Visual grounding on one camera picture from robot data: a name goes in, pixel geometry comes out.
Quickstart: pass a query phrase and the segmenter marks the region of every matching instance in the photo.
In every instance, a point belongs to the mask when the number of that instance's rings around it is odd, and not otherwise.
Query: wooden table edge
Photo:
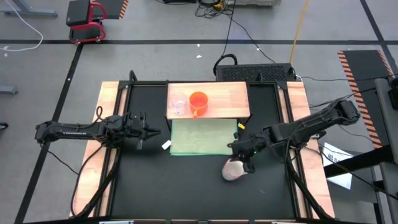
[[[116,96],[118,93],[119,82],[103,82],[101,85],[101,89],[98,95],[97,106],[103,107],[103,117],[110,116],[113,114],[114,105],[116,102]],[[290,98],[290,105],[293,113],[294,119],[300,119],[304,116],[310,115],[310,110],[308,107],[307,96],[305,93],[305,89],[302,82],[288,82],[288,92]],[[126,100],[126,91],[127,89],[122,90],[121,101],[119,105],[119,115],[123,114],[124,104]],[[279,97],[281,99],[282,106],[282,114],[284,117],[284,121],[288,121],[287,117],[287,107],[284,101],[284,92],[282,90],[279,91]],[[99,143],[96,141],[88,141],[85,155],[83,161],[91,155],[93,150],[99,147]],[[315,140],[310,140],[308,143],[308,147],[312,147],[312,149],[318,149],[318,144]],[[108,166],[108,171],[113,164],[114,153],[112,151],[111,160]],[[87,202],[90,200],[92,195],[96,192],[100,182],[100,176],[103,168],[105,149],[102,149],[95,157],[89,161],[83,170],[80,181],[78,185],[78,189],[76,191],[75,198],[73,200],[73,206],[75,213],[80,212]],[[301,151],[303,168],[305,173],[305,180],[307,183],[307,187],[312,195],[315,197],[317,202],[323,207],[323,209],[330,216],[335,216],[333,211],[333,205],[331,204],[330,193],[328,190],[325,173],[323,171],[322,159],[318,154],[315,154],[311,151]],[[103,216],[106,214],[106,207],[108,205],[109,200],[109,188],[108,185],[106,191],[103,194],[101,201],[101,210],[99,211],[99,215]],[[305,213],[305,204],[303,195],[300,189],[296,186],[297,191],[297,199],[298,199],[298,207],[300,216],[305,218],[307,217]]]

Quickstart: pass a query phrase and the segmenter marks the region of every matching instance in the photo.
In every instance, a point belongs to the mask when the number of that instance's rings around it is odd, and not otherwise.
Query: green towel
[[[226,145],[237,131],[235,119],[174,119],[172,156],[231,155]]]

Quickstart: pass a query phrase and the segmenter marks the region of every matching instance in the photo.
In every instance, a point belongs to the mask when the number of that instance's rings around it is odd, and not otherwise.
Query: black tabletop
[[[245,136],[281,121],[276,86],[248,89],[252,118]],[[271,151],[253,157],[255,174],[227,182],[221,170],[228,156],[171,156],[161,145],[170,139],[164,118],[166,86],[134,86],[128,111],[147,113],[151,127],[162,134],[134,150],[125,143],[116,186],[113,218],[130,219],[286,219],[294,217],[285,166]]]

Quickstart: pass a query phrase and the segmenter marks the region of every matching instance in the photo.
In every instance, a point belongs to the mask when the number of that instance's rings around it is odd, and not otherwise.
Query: red stool
[[[93,18],[94,7],[102,10],[102,17]],[[67,26],[70,27],[69,39],[74,44],[85,42],[100,42],[106,34],[102,26],[102,20],[107,14],[104,7],[98,2],[90,0],[70,1],[67,14]]]

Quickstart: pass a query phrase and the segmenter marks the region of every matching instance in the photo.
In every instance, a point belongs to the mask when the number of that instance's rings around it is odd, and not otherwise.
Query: concrete floor
[[[45,40],[66,40],[68,1],[27,0],[34,7],[48,7],[58,18],[24,17],[43,33]],[[253,39],[292,40],[305,0],[283,0],[273,9],[238,7],[234,19]],[[398,40],[395,0],[367,0],[386,40]],[[0,6],[6,3],[0,0]],[[130,1],[121,21],[105,21],[108,40],[222,40],[229,19],[195,17],[196,4],[167,6],[155,0]],[[0,46],[19,49],[31,45],[4,44],[4,40],[37,40],[38,35],[17,17],[0,14]],[[230,39],[248,39],[233,24]],[[360,0],[310,1],[299,39],[301,40],[377,40]],[[90,122],[101,82],[126,80],[133,69],[139,80],[214,80],[212,68],[223,51],[223,44],[86,45],[81,53],[63,106],[60,122]],[[276,62],[289,61],[291,45],[260,45]],[[345,78],[338,50],[382,50],[379,45],[298,45],[293,66],[298,75],[313,78]],[[398,46],[389,45],[398,58]],[[24,196],[40,147],[34,141],[34,126],[50,120],[65,77],[76,51],[72,44],[43,44],[36,50],[0,55],[0,83],[17,85],[19,94],[0,95],[0,121],[10,124],[0,133],[0,217],[13,223]],[[251,44],[228,45],[239,63],[269,63]],[[317,104],[351,93],[346,82],[304,80],[308,101]],[[367,135],[363,123],[347,128]],[[325,141],[350,151],[366,152],[372,144],[331,128]],[[75,170],[81,165],[84,141],[58,141],[50,150]],[[67,218],[76,175],[52,156],[46,158],[25,222]],[[345,221],[376,222],[373,206],[332,198],[336,216]]]

